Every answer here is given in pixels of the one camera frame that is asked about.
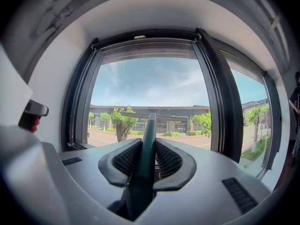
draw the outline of person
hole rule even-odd
[[[292,165],[295,163],[295,160],[300,157],[300,105],[299,105],[299,96],[300,96],[300,72],[297,72],[295,74],[295,79],[296,79],[296,88],[294,92],[292,93],[289,103],[293,108],[297,126],[296,126],[296,141],[292,150]]]

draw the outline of black vent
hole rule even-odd
[[[171,149],[160,143],[156,143],[157,163],[159,165],[160,178],[167,178],[176,173],[182,166],[182,158]]]
[[[257,206],[258,203],[235,178],[223,180],[222,183],[233,197],[242,214]]]
[[[73,164],[73,163],[78,163],[82,161],[79,157],[74,157],[74,158],[70,158],[70,159],[66,159],[66,160],[62,160],[62,163],[64,166]]]
[[[139,148],[140,143],[137,143],[115,156],[112,160],[112,165],[125,175],[130,176],[134,169],[134,160],[136,159]]]

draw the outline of person's hair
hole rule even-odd
[[[297,73],[295,73],[295,79],[298,88],[300,88],[299,77],[300,77],[300,72],[298,71]]]

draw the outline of person's arm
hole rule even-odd
[[[292,106],[292,108],[295,109],[295,111],[297,112],[297,114],[300,114],[300,109],[298,109],[298,108],[296,107],[296,105],[295,105],[291,100],[289,100],[289,103],[290,103],[290,105]]]

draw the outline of black shirt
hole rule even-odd
[[[292,102],[292,103],[294,103],[295,104],[295,106],[297,107],[297,108],[299,108],[299,104],[298,104],[298,95],[299,95],[299,100],[300,100],[300,89],[297,87],[297,88],[295,88],[295,90],[294,90],[294,92],[292,93],[292,95],[291,95],[291,97],[290,97],[290,101]],[[298,114],[297,114],[297,112],[295,111],[295,109],[293,109],[294,110],[294,114],[295,114],[295,117],[296,117],[296,120],[298,120]]]

